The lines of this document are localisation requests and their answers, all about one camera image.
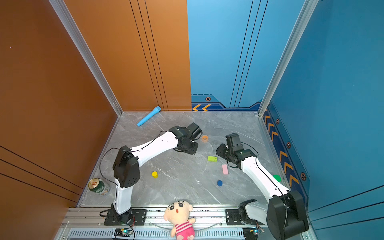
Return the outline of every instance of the marble surface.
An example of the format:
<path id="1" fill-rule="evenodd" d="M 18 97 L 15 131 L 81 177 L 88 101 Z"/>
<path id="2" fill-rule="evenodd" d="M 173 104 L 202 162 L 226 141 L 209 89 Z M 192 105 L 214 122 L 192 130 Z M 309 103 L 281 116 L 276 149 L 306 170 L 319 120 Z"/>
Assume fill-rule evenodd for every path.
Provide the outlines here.
<path id="1" fill-rule="evenodd" d="M 228 167 L 229 174 L 223 175 L 223 158 L 217 162 L 208 162 L 208 156 L 216 156 L 216 149 L 225 143 L 225 135 L 236 132 L 240 140 L 253 146 L 259 153 L 261 164 L 273 175 L 279 174 L 277 165 L 269 159 L 262 134 L 253 112 L 160 112 L 142 126 L 137 127 L 147 113 L 125 112 L 113 132 L 107 149 L 120 148 L 123 145 L 134 147 L 154 139 L 159 130 L 167 131 L 173 126 L 187 127 L 195 122 L 209 137 L 207 143 L 197 140 L 199 147 L 195 155 L 173 150 L 152 158 L 140 168 L 141 178 L 134 185 L 132 206 L 168 205 L 177 200 L 187 200 L 193 205 L 232 205 L 248 199 L 256 199 L 266 204 L 264 196 L 255 183 L 239 169 Z M 101 163 L 103 175 L 113 180 L 112 165 L 117 150 L 111 150 Z M 151 174 L 157 171 L 159 177 Z M 101 177 L 97 170 L 93 177 Z M 217 181 L 223 181 L 221 187 Z M 89 190 L 79 201 L 81 206 L 110 205 L 114 200 L 114 185 L 111 191 L 100 196 Z"/>

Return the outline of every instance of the orange wall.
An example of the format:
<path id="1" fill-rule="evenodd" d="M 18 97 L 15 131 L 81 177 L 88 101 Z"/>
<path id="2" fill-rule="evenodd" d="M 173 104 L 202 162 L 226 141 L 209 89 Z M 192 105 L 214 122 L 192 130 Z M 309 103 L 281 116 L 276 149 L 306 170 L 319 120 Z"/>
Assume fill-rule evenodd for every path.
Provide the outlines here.
<path id="1" fill-rule="evenodd" d="M 65 0 L 124 111 L 190 110 L 186 0 Z"/>
<path id="2" fill-rule="evenodd" d="M 1 1 L 0 33 L 0 235 L 48 240 L 117 116 L 48 0 Z"/>

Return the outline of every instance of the stuffed toy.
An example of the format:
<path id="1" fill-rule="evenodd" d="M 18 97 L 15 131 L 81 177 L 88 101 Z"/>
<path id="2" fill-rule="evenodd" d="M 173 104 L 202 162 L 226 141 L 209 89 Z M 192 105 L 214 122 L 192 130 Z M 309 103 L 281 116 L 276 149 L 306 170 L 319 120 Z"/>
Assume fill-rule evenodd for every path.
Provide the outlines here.
<path id="1" fill-rule="evenodd" d="M 193 240 L 195 238 L 195 230 L 192 223 L 194 218 L 189 218 L 189 212 L 192 211 L 192 205 L 186 201 L 178 201 L 169 205 L 164 213 L 164 220 L 170 221 L 174 226 L 170 232 L 170 236 L 176 235 L 177 240 Z"/>

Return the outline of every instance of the lime green block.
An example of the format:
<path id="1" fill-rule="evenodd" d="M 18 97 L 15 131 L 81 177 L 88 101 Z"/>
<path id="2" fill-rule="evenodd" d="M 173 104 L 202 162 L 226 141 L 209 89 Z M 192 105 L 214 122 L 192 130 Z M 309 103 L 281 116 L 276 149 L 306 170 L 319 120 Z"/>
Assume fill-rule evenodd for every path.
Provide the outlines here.
<path id="1" fill-rule="evenodd" d="M 208 156 L 208 161 L 217 162 L 217 157 Z"/>
<path id="2" fill-rule="evenodd" d="M 278 181 L 278 182 L 281 182 L 281 177 L 279 175 L 273 175 L 273 177 Z"/>

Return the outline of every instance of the yellow chevron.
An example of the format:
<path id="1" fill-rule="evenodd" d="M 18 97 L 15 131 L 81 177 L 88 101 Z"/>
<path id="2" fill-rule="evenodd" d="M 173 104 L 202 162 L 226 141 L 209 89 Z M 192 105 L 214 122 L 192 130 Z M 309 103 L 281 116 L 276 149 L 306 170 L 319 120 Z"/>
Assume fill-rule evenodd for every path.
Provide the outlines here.
<path id="1" fill-rule="evenodd" d="M 292 176 L 291 174 L 289 175 L 289 186 L 292 187 L 292 180 L 294 180 L 295 182 L 297 182 L 297 184 L 300 184 L 299 183 L 299 180 L 297 180 L 294 176 Z"/>
<path id="2" fill-rule="evenodd" d="M 200 107 L 201 104 L 198 104 L 196 105 L 194 108 L 192 108 L 193 110 L 195 110 L 196 112 L 198 111 L 196 108 Z"/>
<path id="3" fill-rule="evenodd" d="M 277 132 L 272 131 L 272 142 L 273 142 L 273 136 L 274 136 L 274 135 L 279 136 L 279 135 L 277 134 Z"/>
<path id="4" fill-rule="evenodd" d="M 207 107 L 209 107 L 209 106 L 211 106 L 211 104 L 208 104 L 207 106 L 203 107 L 203 110 L 204 110 L 204 111 L 208 111 L 208 110 L 207 110 Z"/>
<path id="5" fill-rule="evenodd" d="M 288 157 L 288 156 L 287 156 L 287 154 L 286 154 L 285 152 L 283 152 L 283 151 L 280 151 L 280 162 L 281 162 L 281 156 L 282 156 L 282 155 L 284 155 L 284 156 Z"/>
<path id="6" fill-rule="evenodd" d="M 265 116 L 265 125 L 266 125 L 266 119 L 271 118 L 270 116 Z"/>
<path id="7" fill-rule="evenodd" d="M 274 125 L 272 123 L 268 123 L 268 132 L 270 132 L 271 126 L 274 127 Z"/>
<path id="8" fill-rule="evenodd" d="M 290 169 L 293 170 L 293 167 L 290 164 L 288 164 L 287 162 L 285 162 L 284 163 L 284 173 L 287 173 L 287 167 L 289 167 Z"/>

